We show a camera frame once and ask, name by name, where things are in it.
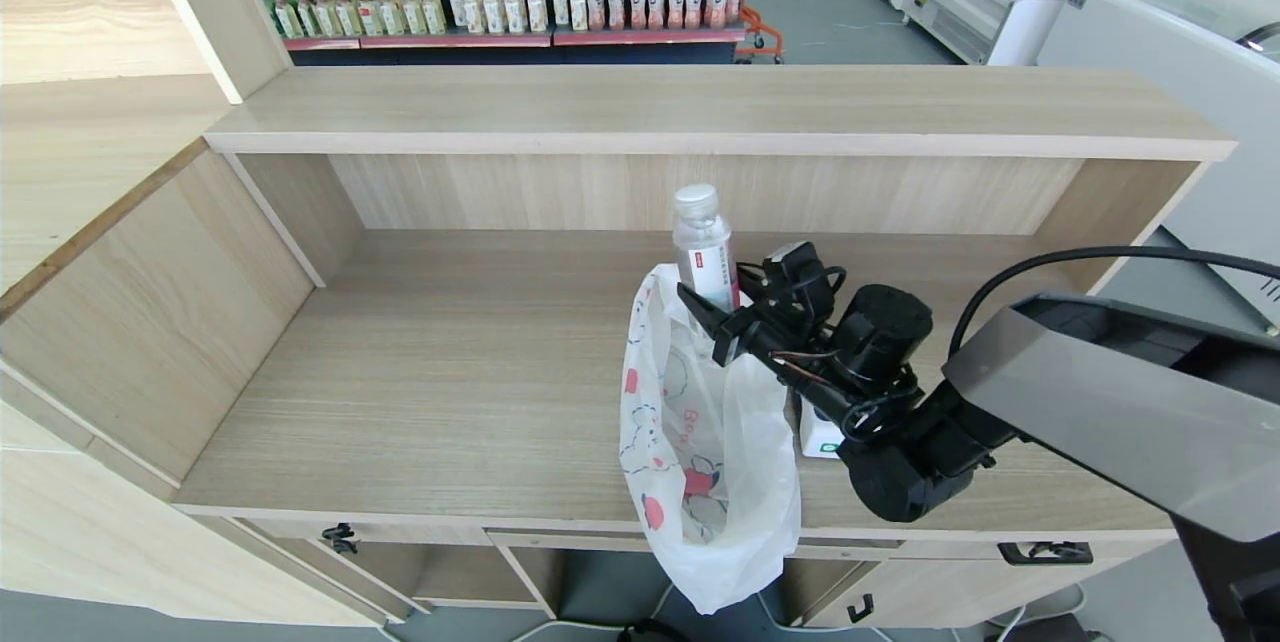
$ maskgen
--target bottle cap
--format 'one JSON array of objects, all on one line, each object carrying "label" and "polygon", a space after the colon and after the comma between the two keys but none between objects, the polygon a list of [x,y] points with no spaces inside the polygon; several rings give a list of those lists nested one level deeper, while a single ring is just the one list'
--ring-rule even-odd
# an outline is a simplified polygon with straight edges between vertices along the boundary
[{"label": "bottle cap", "polygon": [[676,214],[680,217],[709,217],[718,207],[716,185],[687,185],[676,191]]}]

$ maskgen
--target countertop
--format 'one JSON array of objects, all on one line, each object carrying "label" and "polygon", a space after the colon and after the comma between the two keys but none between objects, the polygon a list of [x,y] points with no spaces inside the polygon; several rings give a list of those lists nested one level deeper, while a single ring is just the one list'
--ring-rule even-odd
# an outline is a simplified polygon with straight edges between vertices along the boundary
[{"label": "countertop", "polygon": [[1234,142],[1128,72],[1038,67],[311,67],[206,133],[233,153],[1052,156]]},{"label": "countertop", "polygon": [[[759,260],[792,238],[735,244]],[[974,288],[1041,251],[1029,237],[809,238],[851,270],[837,309],[872,281],[932,306],[933,335],[914,356],[925,390]],[[618,466],[623,336],[636,285],[669,244],[663,231],[366,231],[298,309],[175,504],[328,524],[639,531]],[[1066,288],[1037,269],[992,303]],[[837,460],[797,459],[806,536],[1167,536],[1161,510],[1024,442],[910,526],[867,510]]]}]

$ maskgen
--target robotic arm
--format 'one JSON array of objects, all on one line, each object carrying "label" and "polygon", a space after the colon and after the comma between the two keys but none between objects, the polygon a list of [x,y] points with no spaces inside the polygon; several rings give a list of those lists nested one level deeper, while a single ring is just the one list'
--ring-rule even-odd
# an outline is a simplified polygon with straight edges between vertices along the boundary
[{"label": "robotic arm", "polygon": [[854,491],[881,518],[918,521],[964,491],[979,466],[995,466],[993,451],[1012,437],[1038,442],[1170,514],[1226,639],[1280,639],[1280,345],[1083,295],[1029,297],[964,341],[998,283],[1101,254],[1175,256],[1280,278],[1272,265],[1193,249],[1100,247],[1028,260],[970,301],[945,381],[928,395],[909,361],[932,333],[928,306],[868,285],[828,324],[845,270],[824,267],[810,242],[740,265],[754,299],[746,308],[726,313],[685,285],[680,297],[713,338],[718,364],[755,356],[836,422]]}]

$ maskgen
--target red shelf edge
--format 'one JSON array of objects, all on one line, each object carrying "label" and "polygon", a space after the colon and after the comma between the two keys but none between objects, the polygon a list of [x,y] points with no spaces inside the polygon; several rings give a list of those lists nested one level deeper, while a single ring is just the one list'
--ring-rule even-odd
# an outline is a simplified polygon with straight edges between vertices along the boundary
[{"label": "red shelf edge", "polygon": [[360,40],[355,37],[307,37],[302,40],[283,40],[284,49],[292,51],[302,50],[358,50]]},{"label": "red shelf edge", "polygon": [[741,42],[746,38],[746,28],[741,26],[712,29],[699,27],[698,29],[626,29],[614,32],[603,29],[599,32],[572,32],[557,31],[552,41],[556,46],[571,49],[571,46],[586,45],[696,45],[707,42]]},{"label": "red shelf edge", "polygon": [[448,33],[425,37],[361,37],[361,49],[548,49],[550,32],[527,35]]}]

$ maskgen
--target plastic water bottle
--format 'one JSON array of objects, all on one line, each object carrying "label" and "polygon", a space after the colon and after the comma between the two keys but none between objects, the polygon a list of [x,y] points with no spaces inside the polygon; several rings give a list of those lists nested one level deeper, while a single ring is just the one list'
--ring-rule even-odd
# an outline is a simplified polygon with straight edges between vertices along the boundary
[{"label": "plastic water bottle", "polygon": [[676,263],[680,281],[723,311],[737,308],[737,265],[732,235],[719,214],[713,185],[687,185],[676,192]]}]

